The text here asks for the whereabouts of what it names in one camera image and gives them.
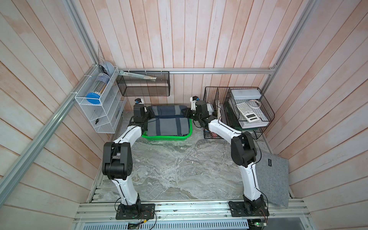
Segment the grey navy striped scarf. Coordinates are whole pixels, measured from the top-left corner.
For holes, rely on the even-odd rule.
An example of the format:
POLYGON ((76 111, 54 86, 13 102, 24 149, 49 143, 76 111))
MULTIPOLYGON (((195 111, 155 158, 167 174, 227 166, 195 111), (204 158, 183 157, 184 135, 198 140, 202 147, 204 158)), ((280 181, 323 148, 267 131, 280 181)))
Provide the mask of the grey navy striped scarf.
POLYGON ((185 117, 187 110, 185 105, 149 106, 147 136, 187 136, 190 133, 190 121, 185 117))

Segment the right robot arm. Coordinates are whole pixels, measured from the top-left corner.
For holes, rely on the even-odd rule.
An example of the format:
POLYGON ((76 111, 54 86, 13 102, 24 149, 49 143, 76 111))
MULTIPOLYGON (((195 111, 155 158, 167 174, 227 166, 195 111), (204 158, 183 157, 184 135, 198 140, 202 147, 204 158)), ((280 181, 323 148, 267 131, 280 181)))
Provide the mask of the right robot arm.
POLYGON ((243 201, 229 201, 232 217, 263 217, 268 220, 268 199, 258 186, 255 172, 257 150, 249 132, 240 132, 222 123, 208 110, 208 104, 197 96, 190 98, 191 108, 187 118, 197 121, 201 127, 222 137, 231 145, 231 158, 239 167, 243 183, 243 201))

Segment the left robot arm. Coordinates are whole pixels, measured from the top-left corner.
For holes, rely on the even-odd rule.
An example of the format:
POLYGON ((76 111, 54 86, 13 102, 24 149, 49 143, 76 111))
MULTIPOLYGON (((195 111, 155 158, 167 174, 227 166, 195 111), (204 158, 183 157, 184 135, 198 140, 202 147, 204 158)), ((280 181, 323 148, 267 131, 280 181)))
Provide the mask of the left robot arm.
POLYGON ((102 173, 114 183, 120 195, 119 205, 114 205, 117 212, 116 219, 141 219, 142 224, 155 218, 155 205, 142 205, 134 188, 131 178, 133 170, 131 147, 146 131, 150 115, 140 98, 135 100, 133 112, 126 131, 116 140, 104 144, 102 173))

